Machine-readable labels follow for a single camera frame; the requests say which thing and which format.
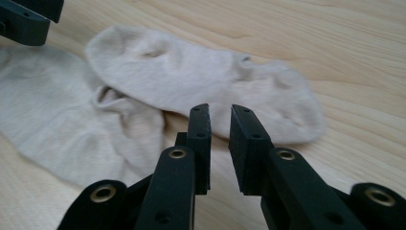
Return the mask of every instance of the black robot arm part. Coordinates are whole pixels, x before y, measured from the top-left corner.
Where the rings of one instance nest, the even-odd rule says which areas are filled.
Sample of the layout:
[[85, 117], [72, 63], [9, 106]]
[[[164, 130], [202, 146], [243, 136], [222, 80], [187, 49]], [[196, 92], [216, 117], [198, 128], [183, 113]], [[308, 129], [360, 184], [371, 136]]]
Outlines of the black robot arm part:
[[[209, 107], [191, 109], [188, 132], [165, 149], [153, 175], [127, 188], [87, 187], [58, 229], [193, 229], [194, 196], [210, 189]], [[275, 148], [255, 113], [233, 105], [229, 150], [240, 190], [261, 196], [269, 229], [406, 229], [406, 200], [373, 183], [349, 195], [329, 187], [296, 151]]]
[[0, 0], [0, 35], [28, 46], [45, 44], [50, 21], [58, 22], [63, 0]]

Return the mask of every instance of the white sock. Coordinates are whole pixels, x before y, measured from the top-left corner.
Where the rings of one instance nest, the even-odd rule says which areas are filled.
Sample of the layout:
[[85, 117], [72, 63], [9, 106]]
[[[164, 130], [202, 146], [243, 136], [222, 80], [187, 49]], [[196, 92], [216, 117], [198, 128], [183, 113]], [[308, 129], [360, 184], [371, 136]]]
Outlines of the white sock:
[[161, 111], [100, 86], [93, 75], [82, 60], [54, 48], [1, 48], [0, 131], [65, 180], [130, 185], [154, 171]]
[[325, 130], [305, 78], [280, 60], [255, 64], [244, 54], [125, 26], [98, 34], [86, 54], [101, 80], [128, 97], [185, 116], [209, 104], [213, 132], [223, 137], [232, 104], [254, 110], [275, 143], [313, 141]]

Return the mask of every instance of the wood grain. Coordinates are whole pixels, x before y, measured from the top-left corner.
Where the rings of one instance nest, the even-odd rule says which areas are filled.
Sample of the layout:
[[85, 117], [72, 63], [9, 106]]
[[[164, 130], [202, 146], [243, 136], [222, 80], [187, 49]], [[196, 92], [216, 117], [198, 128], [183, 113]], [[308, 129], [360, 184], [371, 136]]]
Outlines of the wood grain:
[[[125, 24], [247, 53], [257, 62], [282, 59], [307, 77], [328, 125], [318, 141], [290, 148], [344, 192], [371, 181], [406, 197], [405, 12], [401, 0], [70, 0], [47, 43], [84, 58], [94, 35]], [[14, 45], [4, 37], [0, 44]], [[166, 121], [169, 146], [187, 121], [174, 114]], [[41, 172], [4, 137], [0, 141], [0, 228], [55, 228], [79, 188]], [[214, 139], [214, 160], [231, 164], [226, 145]], [[266, 229], [259, 201], [242, 196], [234, 172], [222, 173], [221, 167], [213, 162], [213, 189], [197, 199], [196, 229]], [[27, 199], [38, 186], [48, 200]], [[39, 218], [35, 209], [52, 215]]]

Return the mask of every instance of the sock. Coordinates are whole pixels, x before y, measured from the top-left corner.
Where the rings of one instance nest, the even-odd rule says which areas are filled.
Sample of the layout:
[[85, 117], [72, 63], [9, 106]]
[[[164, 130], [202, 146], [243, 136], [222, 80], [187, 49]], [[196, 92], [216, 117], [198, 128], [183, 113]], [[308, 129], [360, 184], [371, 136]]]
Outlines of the sock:
[[232, 104], [255, 111], [277, 144], [317, 139], [325, 118], [304, 76], [280, 60], [213, 50], [142, 28], [116, 26], [94, 37], [86, 55], [110, 87], [151, 106], [188, 116], [210, 105], [213, 133], [228, 137]]
[[1, 48], [0, 131], [62, 179], [130, 185], [154, 171], [162, 114], [97, 80], [85, 62], [60, 50]]

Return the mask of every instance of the metal screw hole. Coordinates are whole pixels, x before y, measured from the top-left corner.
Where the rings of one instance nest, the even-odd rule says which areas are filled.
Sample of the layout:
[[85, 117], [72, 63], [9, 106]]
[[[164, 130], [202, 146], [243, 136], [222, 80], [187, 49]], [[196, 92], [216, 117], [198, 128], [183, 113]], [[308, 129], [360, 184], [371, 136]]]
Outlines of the metal screw hole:
[[279, 151], [277, 155], [283, 159], [283, 160], [294, 160], [295, 159], [295, 154], [289, 151]]
[[186, 152], [185, 152], [184, 150], [181, 150], [181, 149], [176, 149], [176, 150], [171, 151], [171, 152], [169, 153], [169, 156], [170, 156], [171, 158], [174, 158], [174, 159], [179, 159], [179, 158], [185, 157], [185, 156], [186, 156]]
[[396, 203], [393, 197], [376, 188], [367, 189], [365, 191], [365, 195], [367, 195], [367, 197], [373, 202], [383, 206], [391, 207], [394, 206]]
[[102, 203], [111, 199], [116, 194], [116, 188], [112, 185], [101, 185], [90, 195], [90, 199], [95, 203]]

